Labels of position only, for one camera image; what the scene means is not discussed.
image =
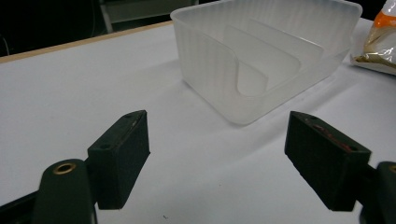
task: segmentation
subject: snack bag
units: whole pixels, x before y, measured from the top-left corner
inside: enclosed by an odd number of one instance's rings
[[[379,70],[381,72],[396,73],[396,0],[388,0],[382,10],[376,15],[363,48],[363,54],[355,57],[355,64],[362,63],[383,64],[388,68],[375,69],[372,64],[363,67]]]

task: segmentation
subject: white table surface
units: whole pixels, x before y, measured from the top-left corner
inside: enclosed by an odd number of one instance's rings
[[[361,43],[371,21],[360,20]],[[396,77],[350,65],[248,126],[181,77],[172,25],[0,64],[0,204],[37,190],[56,161],[146,109],[151,154],[120,211],[99,223],[358,223],[329,211],[284,154],[289,112],[317,116],[396,161]]]

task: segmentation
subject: plastic bin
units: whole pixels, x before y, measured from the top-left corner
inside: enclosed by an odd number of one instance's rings
[[[329,76],[361,6],[229,0],[172,12],[182,76],[229,121],[248,124]]]

